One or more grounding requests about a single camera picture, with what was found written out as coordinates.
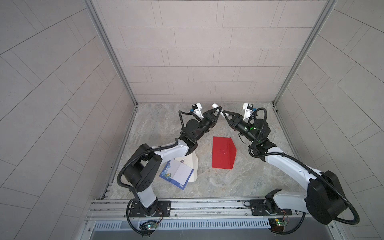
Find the red paper envelope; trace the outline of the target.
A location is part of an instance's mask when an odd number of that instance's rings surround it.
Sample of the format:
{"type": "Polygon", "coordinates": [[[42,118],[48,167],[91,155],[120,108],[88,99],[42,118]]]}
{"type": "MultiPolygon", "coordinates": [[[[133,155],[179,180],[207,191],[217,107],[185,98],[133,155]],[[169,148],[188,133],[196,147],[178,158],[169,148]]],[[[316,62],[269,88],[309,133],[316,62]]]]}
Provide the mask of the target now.
{"type": "Polygon", "coordinates": [[[213,137],[212,167],[231,170],[234,167],[237,149],[231,138],[213,137]]]}

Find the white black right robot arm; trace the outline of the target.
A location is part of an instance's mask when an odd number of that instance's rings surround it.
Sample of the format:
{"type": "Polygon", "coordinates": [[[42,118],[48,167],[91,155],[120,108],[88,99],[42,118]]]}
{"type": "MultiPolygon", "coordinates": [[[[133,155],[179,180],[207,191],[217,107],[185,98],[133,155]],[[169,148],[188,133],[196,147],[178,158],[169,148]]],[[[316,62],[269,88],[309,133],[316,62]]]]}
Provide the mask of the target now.
{"type": "Polygon", "coordinates": [[[306,193],[275,190],[266,196],[266,201],[279,209],[291,209],[310,214],[318,222],[327,225],[349,208],[338,177],[330,172],[313,169],[292,156],[284,153],[268,139],[270,129],[266,118],[245,122],[238,113],[224,111],[229,126],[246,137],[251,145],[249,154],[280,169],[306,193]]]}

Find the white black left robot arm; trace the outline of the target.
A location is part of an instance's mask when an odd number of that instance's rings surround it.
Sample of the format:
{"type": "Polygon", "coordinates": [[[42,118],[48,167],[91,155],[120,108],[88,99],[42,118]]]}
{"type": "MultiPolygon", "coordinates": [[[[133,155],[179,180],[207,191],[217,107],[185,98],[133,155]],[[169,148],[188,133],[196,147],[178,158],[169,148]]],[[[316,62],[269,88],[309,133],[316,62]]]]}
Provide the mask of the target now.
{"type": "Polygon", "coordinates": [[[118,185],[129,189],[145,210],[155,211],[158,198],[152,183],[161,164],[193,153],[198,147],[198,140],[216,125],[221,112],[222,107],[214,107],[199,117],[194,112],[179,111],[182,125],[180,136],[170,145],[140,145],[118,173],[118,185]]]}

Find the cream paper envelope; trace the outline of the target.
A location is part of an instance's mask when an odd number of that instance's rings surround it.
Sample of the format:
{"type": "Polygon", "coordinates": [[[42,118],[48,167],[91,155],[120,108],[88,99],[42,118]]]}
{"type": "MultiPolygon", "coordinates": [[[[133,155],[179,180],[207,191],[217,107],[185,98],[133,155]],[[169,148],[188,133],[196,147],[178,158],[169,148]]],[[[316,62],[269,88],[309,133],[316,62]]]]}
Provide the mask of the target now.
{"type": "Polygon", "coordinates": [[[191,175],[191,177],[188,180],[188,183],[195,182],[197,180],[197,174],[198,174],[198,157],[196,155],[196,152],[193,152],[187,156],[175,158],[176,161],[181,162],[185,164],[186,166],[192,168],[194,171],[191,175]]]}

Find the blue bordered white card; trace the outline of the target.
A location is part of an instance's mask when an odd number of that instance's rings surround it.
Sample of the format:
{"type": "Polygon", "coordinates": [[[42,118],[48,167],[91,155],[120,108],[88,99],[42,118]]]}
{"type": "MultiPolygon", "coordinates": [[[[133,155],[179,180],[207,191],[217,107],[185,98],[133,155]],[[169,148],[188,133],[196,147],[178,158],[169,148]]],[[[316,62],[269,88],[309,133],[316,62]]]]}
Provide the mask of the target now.
{"type": "Polygon", "coordinates": [[[160,173],[160,178],[184,190],[194,169],[177,160],[170,160],[160,173]]]}

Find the right green circuit board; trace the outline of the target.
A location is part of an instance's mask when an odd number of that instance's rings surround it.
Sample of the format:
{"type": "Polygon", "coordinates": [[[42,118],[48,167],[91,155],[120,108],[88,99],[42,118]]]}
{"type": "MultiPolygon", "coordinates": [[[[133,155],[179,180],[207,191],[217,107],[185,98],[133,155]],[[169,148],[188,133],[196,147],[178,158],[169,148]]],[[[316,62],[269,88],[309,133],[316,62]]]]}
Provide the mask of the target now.
{"type": "Polygon", "coordinates": [[[271,232],[277,232],[282,233],[285,231],[286,226],[288,225],[288,222],[283,219],[268,219],[270,224],[270,231],[271,232]]]}

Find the green circuit board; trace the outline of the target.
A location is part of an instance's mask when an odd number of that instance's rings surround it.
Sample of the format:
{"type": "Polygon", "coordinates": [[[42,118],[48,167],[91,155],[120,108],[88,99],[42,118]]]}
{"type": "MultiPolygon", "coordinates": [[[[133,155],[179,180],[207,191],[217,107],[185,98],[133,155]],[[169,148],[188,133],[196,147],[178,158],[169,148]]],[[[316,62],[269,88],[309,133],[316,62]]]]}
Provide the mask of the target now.
{"type": "Polygon", "coordinates": [[[288,222],[283,219],[268,219],[270,224],[270,231],[271,232],[277,232],[282,233],[285,231],[286,226],[288,225],[288,222]]]}
{"type": "Polygon", "coordinates": [[[154,231],[159,225],[158,221],[147,221],[140,225],[141,231],[154,231]]]}

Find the left green circuit board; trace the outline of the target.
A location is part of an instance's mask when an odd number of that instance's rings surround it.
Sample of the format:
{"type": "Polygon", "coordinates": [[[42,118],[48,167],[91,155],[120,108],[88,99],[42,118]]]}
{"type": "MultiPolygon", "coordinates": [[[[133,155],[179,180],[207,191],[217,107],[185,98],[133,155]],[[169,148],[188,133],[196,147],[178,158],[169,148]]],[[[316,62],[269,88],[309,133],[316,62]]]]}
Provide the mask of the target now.
{"type": "Polygon", "coordinates": [[[141,231],[154,231],[159,225],[158,221],[147,221],[140,225],[141,231]]]}

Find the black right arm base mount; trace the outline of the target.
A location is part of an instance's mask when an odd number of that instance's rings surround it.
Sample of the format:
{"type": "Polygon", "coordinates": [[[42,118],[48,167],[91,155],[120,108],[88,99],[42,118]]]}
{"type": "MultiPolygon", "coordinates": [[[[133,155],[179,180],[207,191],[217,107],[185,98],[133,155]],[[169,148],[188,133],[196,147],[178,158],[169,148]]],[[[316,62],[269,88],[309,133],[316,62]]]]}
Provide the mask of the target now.
{"type": "Polygon", "coordinates": [[[250,208],[252,216],[283,216],[292,215],[290,209],[280,209],[274,202],[269,200],[247,200],[244,201],[243,205],[246,208],[250,208]]]}

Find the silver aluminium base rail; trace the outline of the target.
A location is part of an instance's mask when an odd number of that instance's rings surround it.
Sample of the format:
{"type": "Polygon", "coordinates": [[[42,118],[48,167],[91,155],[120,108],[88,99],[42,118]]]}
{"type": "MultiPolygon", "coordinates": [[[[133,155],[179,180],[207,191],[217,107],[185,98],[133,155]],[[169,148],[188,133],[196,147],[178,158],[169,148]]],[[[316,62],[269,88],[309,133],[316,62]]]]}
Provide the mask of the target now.
{"type": "Polygon", "coordinates": [[[181,198],[160,199],[171,201],[169,217],[130,218],[128,207],[130,200],[95,200],[92,201],[85,217],[83,230],[76,237],[78,240],[89,240],[97,231],[130,231],[131,225],[136,229],[147,221],[159,221],[156,231],[187,231],[187,230],[269,230],[268,219],[283,219],[289,227],[310,214],[291,210],[292,215],[283,216],[252,216],[250,208],[243,203],[247,200],[259,200],[262,197],[241,198],[181,198]]]}

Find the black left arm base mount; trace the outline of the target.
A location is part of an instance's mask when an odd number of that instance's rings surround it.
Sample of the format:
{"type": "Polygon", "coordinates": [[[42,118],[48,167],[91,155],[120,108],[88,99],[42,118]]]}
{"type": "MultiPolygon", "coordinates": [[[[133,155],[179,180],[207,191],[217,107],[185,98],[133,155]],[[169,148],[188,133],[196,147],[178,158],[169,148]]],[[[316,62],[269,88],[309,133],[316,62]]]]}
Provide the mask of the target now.
{"type": "Polygon", "coordinates": [[[151,206],[145,208],[140,202],[134,200],[128,207],[130,218],[159,218],[169,217],[171,211],[171,201],[156,200],[151,206]]]}

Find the silver right corner post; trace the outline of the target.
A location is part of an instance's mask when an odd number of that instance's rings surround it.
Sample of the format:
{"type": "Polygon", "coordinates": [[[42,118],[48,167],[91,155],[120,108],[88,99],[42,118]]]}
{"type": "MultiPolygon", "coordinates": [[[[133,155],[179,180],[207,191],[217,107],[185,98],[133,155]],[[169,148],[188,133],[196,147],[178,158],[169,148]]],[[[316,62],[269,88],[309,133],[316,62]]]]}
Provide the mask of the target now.
{"type": "Polygon", "coordinates": [[[290,82],[294,78],[297,70],[299,69],[300,65],[302,64],[304,58],[307,56],[309,50],[311,49],[313,43],[315,42],[317,36],[319,35],[321,29],[323,28],[324,24],[326,23],[327,19],[329,18],[332,10],[334,9],[334,6],[338,0],[328,0],[326,1],[322,11],[320,12],[320,15],[318,19],[316,20],[312,30],[310,31],[309,36],[307,37],[305,44],[303,45],[301,51],[299,52],[293,66],[291,67],[285,81],[282,84],[281,89],[279,90],[276,98],[273,101],[273,105],[276,106],[279,101],[281,100],[284,92],[287,90],[290,82]]]}

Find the silver aluminium corner post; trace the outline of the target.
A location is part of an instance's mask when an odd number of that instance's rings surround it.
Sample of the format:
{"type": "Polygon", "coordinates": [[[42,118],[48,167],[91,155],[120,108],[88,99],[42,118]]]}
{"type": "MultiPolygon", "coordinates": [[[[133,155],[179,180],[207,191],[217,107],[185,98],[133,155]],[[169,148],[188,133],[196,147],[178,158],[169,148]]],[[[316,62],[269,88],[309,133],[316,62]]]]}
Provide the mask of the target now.
{"type": "Polygon", "coordinates": [[[131,98],[131,100],[133,101],[134,105],[137,107],[138,106],[138,102],[134,96],[134,93],[131,89],[131,87],[129,86],[129,83],[127,81],[127,78],[123,72],[123,69],[119,63],[119,60],[117,58],[117,55],[111,45],[111,42],[107,36],[107,33],[105,31],[105,28],[101,22],[101,19],[100,17],[98,16],[97,14],[97,11],[96,11],[96,8],[93,4],[92,1],[90,0],[84,0],[84,4],[85,4],[85,8],[87,9],[89,15],[90,15],[90,18],[96,28],[96,31],[98,32],[99,34],[99,37],[101,39],[101,42],[102,44],[104,45],[110,59],[111,59],[111,62],[115,68],[115,70],[117,71],[117,74],[119,75],[121,81],[123,82],[123,85],[125,86],[126,90],[128,91],[128,94],[131,98]]]}

